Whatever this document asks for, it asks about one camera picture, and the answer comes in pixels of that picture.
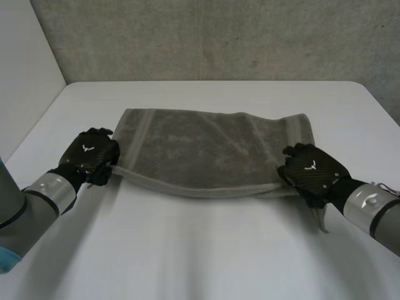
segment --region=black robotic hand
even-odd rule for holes
[[[351,179],[348,170],[326,152],[312,144],[288,146],[285,166],[279,176],[294,186],[310,208],[322,209],[331,202],[329,192],[340,179]]]
[[[110,139],[113,132],[109,129],[91,128],[82,132],[62,155],[59,168],[74,166],[84,182],[97,186],[108,183],[111,177],[110,164],[116,164],[119,158],[119,144]]]

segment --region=wall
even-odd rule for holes
[[[29,0],[0,1],[0,155],[7,161],[65,81]]]
[[[348,80],[400,123],[398,0],[31,0],[68,83]]]

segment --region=table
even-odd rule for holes
[[[355,82],[77,82],[7,167],[27,186],[78,133],[114,129],[126,108],[305,113],[316,145],[354,178],[400,188],[400,128]],[[0,278],[0,299],[398,299],[397,256],[332,206],[329,234],[313,222],[300,199],[194,201],[114,177],[79,192],[74,209]]]

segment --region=silver metal cylinder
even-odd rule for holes
[[[54,173],[43,174],[25,190],[37,192],[50,199],[62,214],[76,197],[71,183],[62,176]]]
[[[376,214],[388,203],[398,199],[395,195],[372,184],[363,184],[355,189],[348,197],[343,216],[370,234],[371,223]]]
[[[24,203],[24,194],[0,158],[0,224],[15,216]]]

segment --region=towel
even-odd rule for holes
[[[195,198],[292,196],[276,171],[282,150],[314,143],[305,114],[270,120],[172,109],[127,109],[113,139],[113,173],[140,186]]]

